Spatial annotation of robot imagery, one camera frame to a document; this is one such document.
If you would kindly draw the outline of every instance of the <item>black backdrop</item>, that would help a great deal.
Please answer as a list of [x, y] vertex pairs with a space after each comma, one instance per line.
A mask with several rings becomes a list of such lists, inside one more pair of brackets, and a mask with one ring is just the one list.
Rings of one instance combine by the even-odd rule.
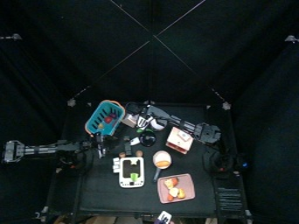
[[[299, 2], [0, 3], [2, 144], [54, 143], [67, 101], [229, 102], [256, 220], [298, 223]], [[53, 163], [2, 166], [0, 220], [45, 205]]]

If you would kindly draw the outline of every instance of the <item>black tabletop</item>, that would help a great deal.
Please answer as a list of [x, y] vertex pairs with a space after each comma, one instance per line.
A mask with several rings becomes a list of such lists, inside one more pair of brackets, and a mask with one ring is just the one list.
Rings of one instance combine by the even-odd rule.
[[[73, 141], [85, 140], [87, 132], [85, 124], [90, 119], [98, 105], [77, 105], [70, 110], [70, 116], [63, 131], [63, 139]], [[186, 122], [210, 123], [218, 125], [225, 130], [225, 138], [236, 143], [234, 131], [232, 128], [230, 113], [222, 108], [209, 108], [208, 106], [178, 106], [159, 105], [170, 115], [184, 119]], [[204, 169], [204, 154], [208, 146], [194, 141], [192, 149], [186, 155], [166, 146], [173, 125], [165, 130], [157, 131], [157, 142], [154, 146], [145, 147], [142, 144], [133, 146], [134, 155], [137, 151], [145, 153], [145, 185], [138, 188], [123, 188], [119, 184], [119, 174], [114, 173], [114, 158], [119, 152], [126, 151], [125, 136], [139, 137], [137, 129], [123, 123], [117, 129], [118, 140], [110, 145], [110, 152], [99, 158], [99, 153], [94, 150], [93, 167], [81, 179], [78, 190], [77, 210], [82, 214], [114, 214], [114, 215], [147, 215], [159, 214], [167, 211], [174, 216], [181, 217], [216, 217], [217, 202], [213, 176]], [[154, 154], [158, 151], [167, 151], [173, 157], [171, 166], [162, 170], [161, 178], [189, 173], [196, 189], [196, 198], [174, 203], [162, 203], [158, 193], [158, 185], [154, 182], [155, 165]]]

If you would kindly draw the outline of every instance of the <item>plate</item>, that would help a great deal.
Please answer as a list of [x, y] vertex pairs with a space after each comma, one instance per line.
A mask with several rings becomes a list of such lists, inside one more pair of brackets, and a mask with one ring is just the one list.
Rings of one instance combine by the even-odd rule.
[[[165, 185], [165, 181], [167, 179], [171, 179], [171, 178], [178, 178], [180, 179], [180, 184], [176, 187], [177, 188], [182, 188], [185, 190], [185, 193], [186, 193], [186, 197], [184, 199], [174, 198], [173, 201], [170, 201], [167, 199], [169, 193], [170, 193], [170, 189]], [[158, 179], [158, 193], [159, 193], [161, 201], [165, 204], [194, 199], [196, 198], [196, 191], [194, 191], [194, 184], [193, 184], [193, 176], [192, 176], [192, 174], [186, 173], [186, 174], [181, 174], [181, 175], [159, 178]]]

